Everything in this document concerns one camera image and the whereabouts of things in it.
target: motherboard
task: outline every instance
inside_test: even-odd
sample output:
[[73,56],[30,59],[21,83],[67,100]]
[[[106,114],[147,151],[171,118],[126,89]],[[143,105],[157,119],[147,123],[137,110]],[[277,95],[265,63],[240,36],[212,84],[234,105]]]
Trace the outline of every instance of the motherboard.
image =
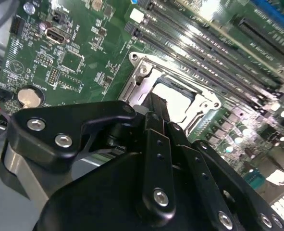
[[153,92],[190,141],[207,140],[255,188],[259,161],[284,142],[283,0],[21,1],[10,33],[9,114],[141,105]]

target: screw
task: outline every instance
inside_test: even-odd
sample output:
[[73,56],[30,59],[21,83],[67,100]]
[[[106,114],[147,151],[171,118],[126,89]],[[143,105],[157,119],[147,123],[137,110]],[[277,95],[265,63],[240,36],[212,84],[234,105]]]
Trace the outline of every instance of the screw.
[[35,11],[36,11],[35,6],[30,2],[26,2],[23,5],[23,9],[28,15],[33,15],[35,14]]
[[146,75],[147,74],[147,67],[145,65],[142,65],[140,67],[140,74],[141,75]]
[[30,119],[26,125],[33,131],[42,131],[46,127],[45,122],[40,119]]
[[283,228],[283,224],[280,222],[280,220],[276,216],[272,216],[272,219],[274,220],[275,224],[277,224],[278,227],[281,229]]
[[73,140],[66,135],[58,135],[55,137],[55,143],[62,148],[69,148],[73,144]]
[[166,207],[169,204],[169,198],[162,190],[155,190],[153,198],[162,207]]
[[206,146],[204,143],[200,143],[200,146],[201,146],[203,149],[207,149],[207,146]]
[[174,126],[174,128],[175,128],[177,131],[180,131],[180,127],[179,127],[178,124],[174,124],[173,126]]
[[268,226],[269,228],[272,228],[272,223],[271,223],[271,221],[266,217],[266,215],[264,215],[264,214],[260,214],[260,219],[261,219],[261,221],[266,225],[266,226]]
[[218,216],[219,216],[219,220],[220,220],[220,222],[222,223],[223,226],[225,226],[228,230],[233,229],[232,220],[230,220],[230,218],[227,216],[226,213],[224,213],[223,211],[220,211]]

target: blue slot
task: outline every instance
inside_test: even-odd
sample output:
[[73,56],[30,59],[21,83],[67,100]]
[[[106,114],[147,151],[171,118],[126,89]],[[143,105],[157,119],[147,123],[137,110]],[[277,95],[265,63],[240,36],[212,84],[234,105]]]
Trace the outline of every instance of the blue slot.
[[282,15],[277,9],[275,9],[265,0],[252,0],[252,2],[264,13],[266,13],[269,18],[284,28],[284,15]]

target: white label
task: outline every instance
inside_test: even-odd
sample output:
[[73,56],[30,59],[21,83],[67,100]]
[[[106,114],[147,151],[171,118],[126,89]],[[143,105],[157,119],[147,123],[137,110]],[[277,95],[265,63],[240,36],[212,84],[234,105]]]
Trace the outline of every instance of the white label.
[[137,23],[141,23],[144,19],[144,14],[138,9],[134,8],[131,12],[130,18],[136,21]]

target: robotic arm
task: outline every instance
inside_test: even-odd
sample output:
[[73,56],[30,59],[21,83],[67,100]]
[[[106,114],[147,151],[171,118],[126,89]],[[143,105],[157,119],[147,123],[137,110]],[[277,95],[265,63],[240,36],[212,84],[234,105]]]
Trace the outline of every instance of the robotic arm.
[[[284,221],[209,146],[190,144],[150,93],[122,101],[21,110],[0,161],[3,182],[35,201],[34,231],[284,231]],[[86,155],[124,154],[83,177]]]

